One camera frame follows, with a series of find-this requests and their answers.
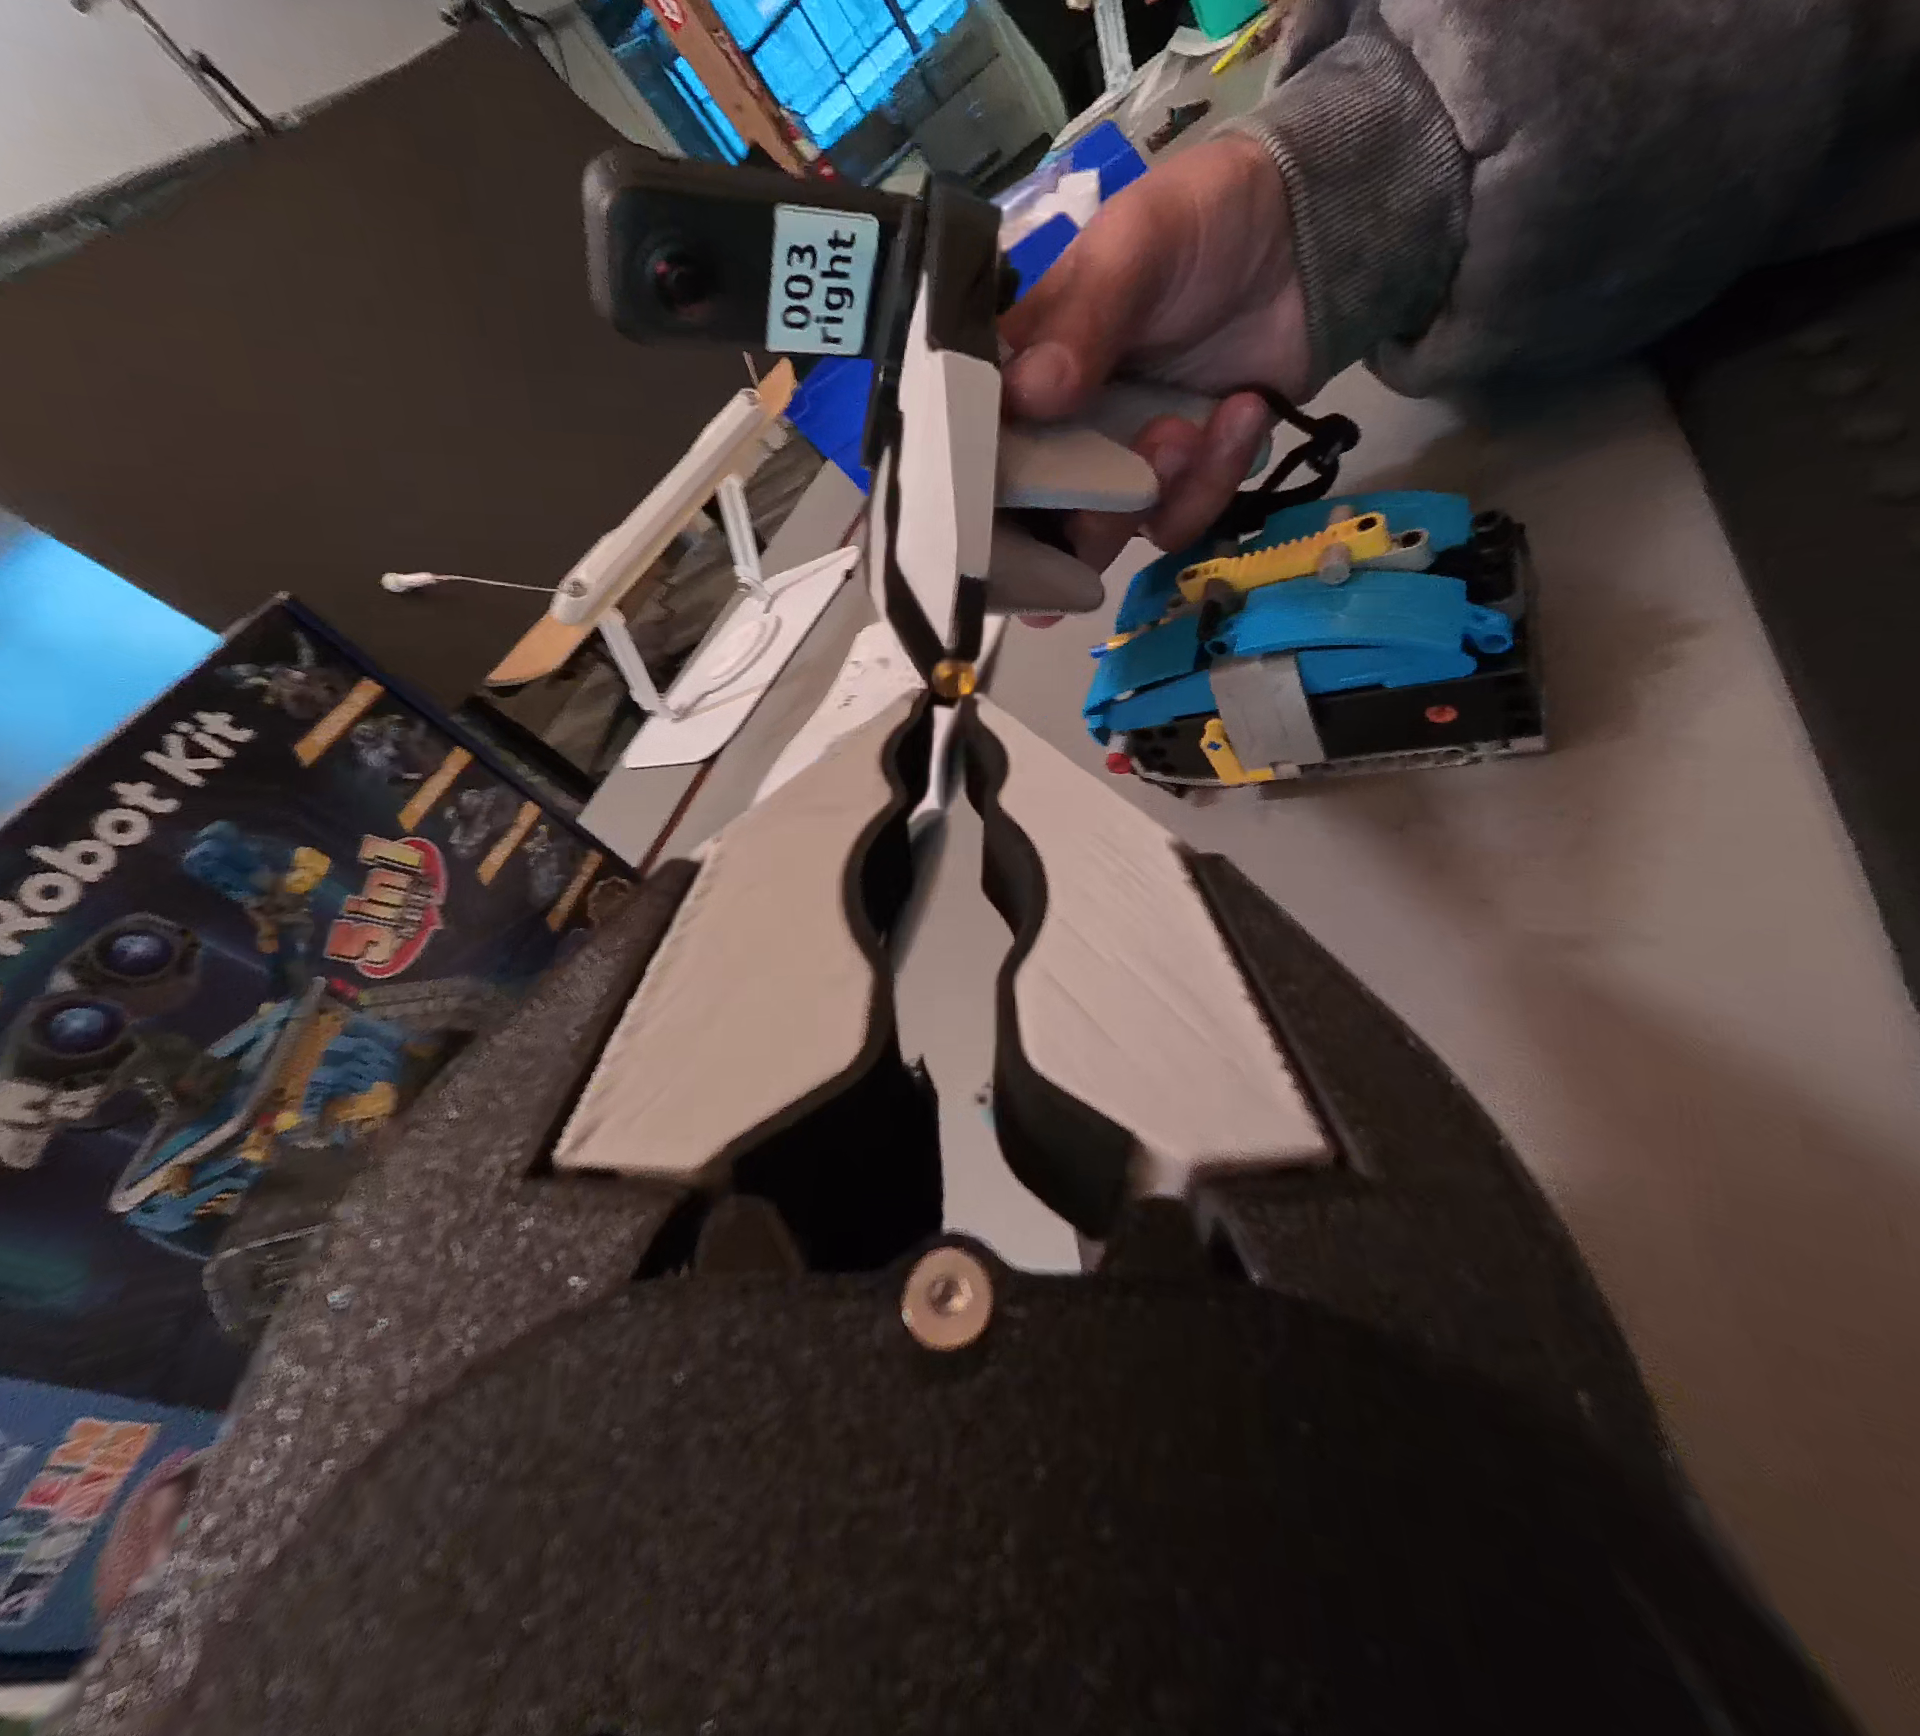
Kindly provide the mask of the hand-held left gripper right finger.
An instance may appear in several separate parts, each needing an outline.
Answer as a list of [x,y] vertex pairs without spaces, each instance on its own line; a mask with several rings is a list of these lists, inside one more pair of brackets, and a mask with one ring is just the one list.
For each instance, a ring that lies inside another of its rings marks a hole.
[[979,881],[1009,931],[991,1115],[1084,1237],[1141,1197],[1322,1168],[1333,1141],[1188,847],[1002,706],[964,706]]

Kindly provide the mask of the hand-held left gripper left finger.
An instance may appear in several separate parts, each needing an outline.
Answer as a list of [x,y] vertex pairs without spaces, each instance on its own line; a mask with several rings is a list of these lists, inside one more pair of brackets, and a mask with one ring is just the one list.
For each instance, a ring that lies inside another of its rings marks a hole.
[[845,1075],[869,1039],[877,965],[852,922],[852,864],[899,820],[896,695],[695,862],[551,1148],[562,1174],[697,1186]]

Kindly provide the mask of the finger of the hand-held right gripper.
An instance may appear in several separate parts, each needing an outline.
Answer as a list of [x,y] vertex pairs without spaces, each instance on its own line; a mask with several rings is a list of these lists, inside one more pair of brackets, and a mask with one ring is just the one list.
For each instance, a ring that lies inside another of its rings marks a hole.
[[869,597],[877,616],[920,678],[934,678],[947,658],[943,639],[907,583],[899,553],[899,450],[886,446],[877,454],[869,491]]
[[902,357],[894,569],[916,661],[969,664],[986,620],[995,520],[1000,376],[911,340]]

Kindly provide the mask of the blue brick toy car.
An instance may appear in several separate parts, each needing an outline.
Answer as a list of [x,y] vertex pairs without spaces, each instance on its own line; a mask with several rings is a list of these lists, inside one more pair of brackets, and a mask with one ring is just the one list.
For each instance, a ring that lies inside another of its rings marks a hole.
[[1290,504],[1129,577],[1082,724],[1112,771],[1163,792],[1537,755],[1535,599],[1526,528],[1500,508]]

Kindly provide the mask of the person's right forearm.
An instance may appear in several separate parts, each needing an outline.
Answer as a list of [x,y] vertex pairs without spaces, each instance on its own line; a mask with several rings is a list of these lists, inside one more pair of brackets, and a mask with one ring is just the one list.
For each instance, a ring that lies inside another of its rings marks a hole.
[[1916,194],[1918,0],[1304,0],[1244,117],[1308,384],[1570,374]]

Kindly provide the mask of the grey desk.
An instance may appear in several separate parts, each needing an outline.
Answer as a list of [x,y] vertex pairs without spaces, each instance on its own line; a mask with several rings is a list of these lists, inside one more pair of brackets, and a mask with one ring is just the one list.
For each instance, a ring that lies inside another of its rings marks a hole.
[[1097,618],[989,692],[1229,858],[1497,1119],[1693,1488],[1869,1731],[1916,1731],[1916,1012],[1706,483],[1638,361],[1488,404],[1366,368],[1343,476],[1519,520],[1547,752],[1168,793],[1080,719]]

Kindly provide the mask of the person's right hand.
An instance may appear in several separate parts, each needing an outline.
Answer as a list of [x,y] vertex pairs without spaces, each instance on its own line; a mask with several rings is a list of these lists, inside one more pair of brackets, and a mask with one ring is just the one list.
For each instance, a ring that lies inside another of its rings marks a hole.
[[1112,381],[1160,384],[1207,401],[1200,419],[1160,414],[1132,446],[1157,478],[1136,515],[1082,511],[1070,543],[1103,571],[1129,541],[1188,548],[1268,451],[1269,398],[1311,398],[1306,302],[1290,203],[1273,153],[1222,131],[1150,168],[1074,238],[1000,326],[1003,411],[1085,419]]

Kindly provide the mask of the open instruction booklet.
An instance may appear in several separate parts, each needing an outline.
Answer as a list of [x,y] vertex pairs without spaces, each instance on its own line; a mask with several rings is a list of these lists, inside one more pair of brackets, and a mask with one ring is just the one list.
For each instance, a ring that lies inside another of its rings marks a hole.
[[886,620],[865,623],[828,692],[761,777],[750,814],[848,814],[860,804],[883,805],[896,786],[917,809],[930,775],[930,741],[914,733],[928,721],[925,692],[896,629]]

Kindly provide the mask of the blue storage bin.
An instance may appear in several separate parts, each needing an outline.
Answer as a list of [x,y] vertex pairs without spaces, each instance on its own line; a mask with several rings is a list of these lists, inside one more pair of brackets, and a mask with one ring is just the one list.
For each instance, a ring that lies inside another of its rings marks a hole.
[[[1002,308],[1028,295],[1095,210],[1143,175],[1140,147],[1113,116],[1101,116],[1002,190],[994,201],[1000,212],[1000,254],[1012,278]],[[872,384],[874,363],[868,357],[821,357],[797,381],[786,408],[792,430],[861,491],[869,485],[861,433]]]

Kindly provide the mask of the white adjustable stand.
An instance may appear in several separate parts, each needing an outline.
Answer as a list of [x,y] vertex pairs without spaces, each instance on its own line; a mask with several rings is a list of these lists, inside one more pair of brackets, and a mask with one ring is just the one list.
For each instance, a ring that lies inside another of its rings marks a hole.
[[[544,618],[492,669],[490,685],[550,676],[598,642],[640,714],[624,768],[707,763],[728,747],[863,559],[854,543],[783,569],[761,556],[747,476],[789,441],[797,388],[794,363],[780,357],[733,392],[663,478],[545,589]],[[707,508],[717,510],[736,599],[662,685],[620,604]]]

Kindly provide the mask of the black divider panel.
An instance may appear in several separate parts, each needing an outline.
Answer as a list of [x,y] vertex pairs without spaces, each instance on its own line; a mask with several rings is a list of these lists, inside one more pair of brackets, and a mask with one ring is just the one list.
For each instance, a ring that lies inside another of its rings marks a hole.
[[3,284],[3,510],[225,629],[286,591],[443,709],[746,388],[594,309],[618,143],[475,26]]

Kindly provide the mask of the dark robot kit box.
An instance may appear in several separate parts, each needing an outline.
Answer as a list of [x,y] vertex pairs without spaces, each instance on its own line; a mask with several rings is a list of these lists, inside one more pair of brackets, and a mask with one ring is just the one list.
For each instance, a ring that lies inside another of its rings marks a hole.
[[629,883],[289,596],[3,823],[3,1682],[85,1657],[339,1195]]

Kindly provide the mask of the dark dotted cloth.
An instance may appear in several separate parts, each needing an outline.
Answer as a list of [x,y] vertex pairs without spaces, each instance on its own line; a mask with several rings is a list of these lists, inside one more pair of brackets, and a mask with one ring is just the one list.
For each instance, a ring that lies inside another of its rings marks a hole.
[[1918,995],[1918,228],[1768,263],[1649,350]]

